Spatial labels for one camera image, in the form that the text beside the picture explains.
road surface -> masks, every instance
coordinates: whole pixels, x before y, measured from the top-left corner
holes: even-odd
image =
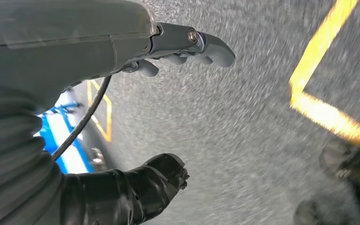
[[[159,21],[221,37],[237,56],[226,69],[163,60],[157,77],[112,77],[107,145],[116,166],[171,152],[191,175],[147,224],[291,225],[297,204],[314,198],[326,216],[343,211],[360,225],[350,189],[326,178],[317,162],[334,136],[289,107],[289,78],[333,2],[146,0]],[[86,87],[75,89],[85,102]],[[360,1],[305,91],[360,121]],[[102,126],[106,107],[95,114]]]

